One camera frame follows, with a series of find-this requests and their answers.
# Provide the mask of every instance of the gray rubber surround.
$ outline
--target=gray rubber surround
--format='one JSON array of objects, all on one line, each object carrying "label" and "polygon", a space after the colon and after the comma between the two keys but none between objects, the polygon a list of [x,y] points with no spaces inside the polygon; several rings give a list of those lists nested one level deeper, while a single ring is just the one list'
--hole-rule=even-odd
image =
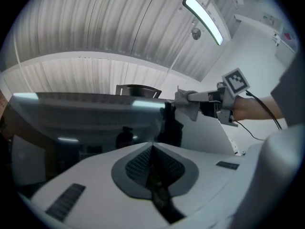
[{"label": "gray rubber surround", "polygon": [[114,183],[122,192],[132,198],[149,200],[152,199],[152,193],[150,190],[136,183],[126,174],[126,165],[128,164],[128,162],[136,158],[141,153],[152,148],[156,148],[158,151],[165,153],[166,155],[170,156],[171,158],[175,159],[183,165],[185,172],[178,180],[176,180],[168,187],[168,191],[171,198],[186,194],[193,187],[196,180],[198,179],[199,170],[197,165],[193,161],[184,158],[181,155],[172,152],[157,143],[147,143],[143,147],[119,159],[113,165],[111,170],[111,176]]}]

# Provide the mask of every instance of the fluorescent light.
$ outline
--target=fluorescent light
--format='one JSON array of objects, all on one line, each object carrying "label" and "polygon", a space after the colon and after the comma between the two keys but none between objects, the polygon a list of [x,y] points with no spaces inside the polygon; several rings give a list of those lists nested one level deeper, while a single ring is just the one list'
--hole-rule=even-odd
[{"label": "fluorescent light", "polygon": [[165,108],[164,103],[161,104],[161,103],[154,103],[154,102],[140,101],[140,100],[135,100],[132,105],[137,107],[145,107],[145,108]]},{"label": "fluorescent light", "polygon": [[19,97],[19,98],[38,100],[38,96],[36,93],[14,93],[13,96]]},{"label": "fluorescent light", "polygon": [[67,137],[59,137],[58,140],[64,141],[64,142],[71,142],[71,143],[77,143],[78,140],[75,138],[67,138]]},{"label": "fluorescent light", "polygon": [[214,21],[210,15],[205,11],[205,9],[196,0],[183,0],[182,4],[191,11],[201,23],[208,29],[210,34],[214,37],[216,43],[221,45],[224,41],[220,31],[215,25]]}]

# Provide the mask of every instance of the white machine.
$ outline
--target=white machine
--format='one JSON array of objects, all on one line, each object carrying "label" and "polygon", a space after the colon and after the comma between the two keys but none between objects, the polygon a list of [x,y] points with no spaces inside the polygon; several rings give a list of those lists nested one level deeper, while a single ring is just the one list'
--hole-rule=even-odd
[{"label": "white machine", "polygon": [[[213,115],[232,124],[234,96],[226,93],[228,104],[213,105]],[[188,100],[203,96],[211,100]],[[50,228],[249,228],[296,174],[304,131],[277,132],[245,156],[140,143],[89,157],[23,199]]]}]

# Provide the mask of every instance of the black cable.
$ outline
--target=black cable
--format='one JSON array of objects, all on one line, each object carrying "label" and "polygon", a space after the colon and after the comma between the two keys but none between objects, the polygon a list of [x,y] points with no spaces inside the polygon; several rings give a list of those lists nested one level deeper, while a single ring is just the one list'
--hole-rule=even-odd
[{"label": "black cable", "polygon": [[273,115],[273,113],[270,111],[270,109],[269,109],[269,108],[268,108],[259,98],[257,98],[256,96],[254,96],[254,95],[253,95],[251,92],[249,92],[249,91],[246,91],[246,95],[252,96],[252,97],[262,106],[262,108],[263,108],[264,110],[266,110],[266,112],[271,116],[271,118],[274,120],[274,122],[275,122],[277,128],[278,128],[279,130],[282,129],[282,127],[281,127],[281,125],[278,123],[276,117]]},{"label": "black cable", "polygon": [[250,133],[250,135],[251,135],[253,138],[255,138],[256,140],[259,140],[259,141],[264,141],[263,139],[259,139],[259,138],[256,138],[255,136],[253,136],[252,133],[251,133],[246,127],[244,127],[244,125],[243,125],[242,123],[240,123],[240,122],[238,122],[238,121],[236,121],[236,120],[234,120],[234,121],[237,122],[238,124],[240,124],[244,129],[246,129],[246,131],[247,131],[248,133]]}]

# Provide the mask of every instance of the curved ceiling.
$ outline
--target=curved ceiling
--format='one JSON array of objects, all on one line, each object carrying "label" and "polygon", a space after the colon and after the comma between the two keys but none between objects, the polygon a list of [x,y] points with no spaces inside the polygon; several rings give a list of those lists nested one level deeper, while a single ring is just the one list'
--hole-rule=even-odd
[{"label": "curved ceiling", "polygon": [[[234,9],[233,0],[215,0],[209,5],[208,12],[221,33],[230,33],[227,40],[218,46],[205,27],[182,5],[182,0],[30,0],[3,44],[0,70],[3,72],[18,66],[16,54],[23,66],[25,61],[44,55],[52,54],[52,60],[56,61],[59,60],[57,53],[62,52],[106,52],[160,65],[163,72],[159,75],[175,71],[200,82],[239,24],[234,18]],[[190,35],[194,27],[202,31],[197,41]],[[80,62],[81,68],[84,68],[88,59]],[[69,79],[77,71],[79,62],[75,63],[67,56],[66,61],[40,64],[53,65],[52,69],[43,68],[52,71],[53,78],[60,75],[70,84]],[[100,67],[107,68],[107,65],[102,63]],[[42,77],[33,70],[37,71],[36,66],[27,68],[28,81],[36,81],[33,75]],[[125,74],[126,78],[129,72],[120,71],[121,74]],[[15,92],[14,87],[21,88],[8,82],[6,84],[11,92]]]}]

